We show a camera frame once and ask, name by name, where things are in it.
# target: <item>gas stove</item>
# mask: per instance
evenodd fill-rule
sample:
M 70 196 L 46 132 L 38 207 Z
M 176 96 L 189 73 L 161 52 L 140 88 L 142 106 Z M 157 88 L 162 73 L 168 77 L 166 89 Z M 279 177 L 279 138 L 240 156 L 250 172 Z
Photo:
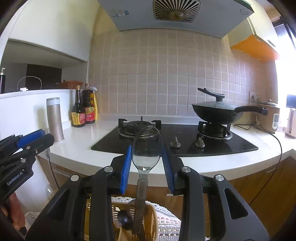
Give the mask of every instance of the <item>gas stove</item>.
M 145 126 L 155 126 L 161 133 L 163 144 L 172 155 L 179 157 L 215 156 L 258 150 L 258 147 L 230 131 L 227 126 L 200 121 L 198 125 L 162 124 L 141 120 L 118 120 L 118 127 L 94 144 L 96 151 L 125 154 L 136 134 Z

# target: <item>range hood fan grille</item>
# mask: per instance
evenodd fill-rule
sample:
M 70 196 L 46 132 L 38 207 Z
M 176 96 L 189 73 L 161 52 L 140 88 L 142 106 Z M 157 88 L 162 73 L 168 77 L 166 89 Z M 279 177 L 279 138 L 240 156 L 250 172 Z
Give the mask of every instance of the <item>range hood fan grille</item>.
M 200 9 L 198 0 L 153 0 L 156 20 L 191 23 Z

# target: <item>rose gold thermos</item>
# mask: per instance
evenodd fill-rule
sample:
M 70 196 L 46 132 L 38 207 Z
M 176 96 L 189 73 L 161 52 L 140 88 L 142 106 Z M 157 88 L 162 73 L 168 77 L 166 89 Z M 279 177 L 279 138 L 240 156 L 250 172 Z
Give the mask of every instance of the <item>rose gold thermos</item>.
M 64 133 L 58 97 L 46 99 L 46 112 L 49 133 L 54 136 L 54 142 L 62 141 L 64 139 Z

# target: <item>white kettle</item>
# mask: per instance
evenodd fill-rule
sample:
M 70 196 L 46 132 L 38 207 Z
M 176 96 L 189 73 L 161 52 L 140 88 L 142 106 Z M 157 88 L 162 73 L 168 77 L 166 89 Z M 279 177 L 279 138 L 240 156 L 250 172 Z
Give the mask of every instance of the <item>white kettle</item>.
M 296 109 L 290 109 L 286 136 L 296 139 Z

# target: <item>wok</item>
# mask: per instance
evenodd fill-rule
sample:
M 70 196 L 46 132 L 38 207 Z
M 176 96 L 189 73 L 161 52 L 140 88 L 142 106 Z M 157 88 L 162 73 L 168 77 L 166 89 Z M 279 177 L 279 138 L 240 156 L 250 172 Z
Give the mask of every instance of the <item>wok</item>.
M 255 112 L 262 115 L 268 114 L 268 109 L 259 106 L 239 106 L 235 107 L 228 103 L 222 102 L 224 94 L 217 94 L 206 88 L 197 88 L 199 91 L 214 96 L 216 101 L 205 101 L 202 103 L 192 104 L 195 113 L 204 121 L 226 125 L 237 121 L 241 118 L 243 112 Z

